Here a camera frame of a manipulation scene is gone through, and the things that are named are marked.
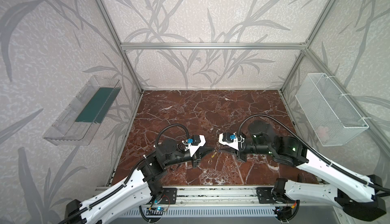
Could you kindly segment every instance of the transparent acrylic box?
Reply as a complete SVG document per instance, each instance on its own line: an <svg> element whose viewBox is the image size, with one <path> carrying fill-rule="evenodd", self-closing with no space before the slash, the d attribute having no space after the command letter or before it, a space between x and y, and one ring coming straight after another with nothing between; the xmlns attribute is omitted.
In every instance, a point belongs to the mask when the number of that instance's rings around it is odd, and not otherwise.
<svg viewBox="0 0 390 224"><path fill-rule="evenodd" d="M93 106L89 102L100 88L112 88L112 90L106 92L107 99L105 101L99 101L101 106L94 108L96 116L89 114L91 122L77 120L80 114L85 112L84 109L87 105ZM89 145L121 88L118 79L92 76L45 132L43 138L55 145Z"/></svg>
<svg viewBox="0 0 390 224"><path fill-rule="evenodd" d="M346 144L368 124L325 73L308 74L295 95L323 146Z"/></svg>

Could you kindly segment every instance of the black mounting plate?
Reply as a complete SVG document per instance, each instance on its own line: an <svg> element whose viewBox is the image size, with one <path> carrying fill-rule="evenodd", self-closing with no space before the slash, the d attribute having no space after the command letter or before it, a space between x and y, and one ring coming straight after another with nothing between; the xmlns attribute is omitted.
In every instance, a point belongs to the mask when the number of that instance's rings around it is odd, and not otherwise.
<svg viewBox="0 0 390 224"><path fill-rule="evenodd" d="M178 193L178 189L177 188L163 188L163 195L167 196L167 197L163 197L160 201L159 204L170 204L170 205L173 205L173 204L176 204L176 195Z"/></svg>
<svg viewBox="0 0 390 224"><path fill-rule="evenodd" d="M257 198L259 199L260 204L277 204L273 197L272 197L272 190L273 187L260 187L256 188L256 194Z"/></svg>

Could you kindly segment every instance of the wallpaper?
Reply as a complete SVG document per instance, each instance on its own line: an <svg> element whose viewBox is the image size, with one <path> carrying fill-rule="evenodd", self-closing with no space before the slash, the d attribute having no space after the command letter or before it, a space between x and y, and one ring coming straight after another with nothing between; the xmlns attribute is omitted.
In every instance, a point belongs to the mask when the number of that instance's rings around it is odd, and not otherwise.
<svg viewBox="0 0 390 224"><path fill-rule="evenodd" d="M140 50L128 58L144 88L278 89L299 50Z"/></svg>
<svg viewBox="0 0 390 224"><path fill-rule="evenodd" d="M305 42L326 2L104 0L121 42ZM127 53L146 89L280 88L295 60L292 51L280 50ZM246 59L275 63L251 65Z"/></svg>
<svg viewBox="0 0 390 224"><path fill-rule="evenodd" d="M389 0L340 0L311 49L390 139L389 23Z"/></svg>
<svg viewBox="0 0 390 224"><path fill-rule="evenodd" d="M308 58L304 58L292 80L283 92L283 96L292 114L291 120L295 122L298 134L325 157L341 164L342 166L360 174L376 174L383 180L383 186L390 187L390 161L388 156L381 152L377 144L369 136L367 131L359 134L351 141L341 146L324 147L319 142L315 131L311 127L304 111L295 98L301 84L308 73L319 72ZM390 213L390 197L385 197L387 212ZM356 224L366 223L354 219ZM389 214L379 218L376 224L384 224L390 221Z"/></svg>
<svg viewBox="0 0 390 224"><path fill-rule="evenodd" d="M139 98L93 0L1 0L0 223L58 223L105 185ZM122 89L89 146L42 138L92 75Z"/></svg>

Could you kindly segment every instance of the metal vent grille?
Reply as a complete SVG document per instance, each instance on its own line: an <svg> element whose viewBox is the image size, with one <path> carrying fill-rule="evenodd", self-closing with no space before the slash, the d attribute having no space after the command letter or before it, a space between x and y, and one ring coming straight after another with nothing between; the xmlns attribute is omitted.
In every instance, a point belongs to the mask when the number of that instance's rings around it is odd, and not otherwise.
<svg viewBox="0 0 390 224"><path fill-rule="evenodd" d="M274 217L275 207L169 207L167 212L149 215L147 207L143 208L147 217ZM140 217L138 208L134 208L121 217Z"/></svg>

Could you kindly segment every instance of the red-brown marble surface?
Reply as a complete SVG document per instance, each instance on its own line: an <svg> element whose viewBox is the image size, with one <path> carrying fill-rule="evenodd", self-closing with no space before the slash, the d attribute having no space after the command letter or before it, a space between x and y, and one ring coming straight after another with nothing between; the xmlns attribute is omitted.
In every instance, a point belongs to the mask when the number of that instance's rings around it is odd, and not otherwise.
<svg viewBox="0 0 390 224"><path fill-rule="evenodd" d="M190 135L204 135L205 147L216 150L204 157L197 168L186 163L175 171L169 169L168 175L161 179L163 185L273 185L279 177L296 181L298 174L305 182L316 183L312 174L278 164L269 155L248 155L247 162L241 163L235 156L219 150L226 146L218 143L218 135L236 132L241 122L255 113L274 116L294 130L276 90L145 91L112 184L125 178L144 154L152 152L159 131L173 123L184 124ZM244 134L248 135L246 128L255 119L243 126ZM266 121L278 135L288 135L281 126ZM185 134L183 129L173 127L164 133L160 142L165 137L179 143Z"/></svg>

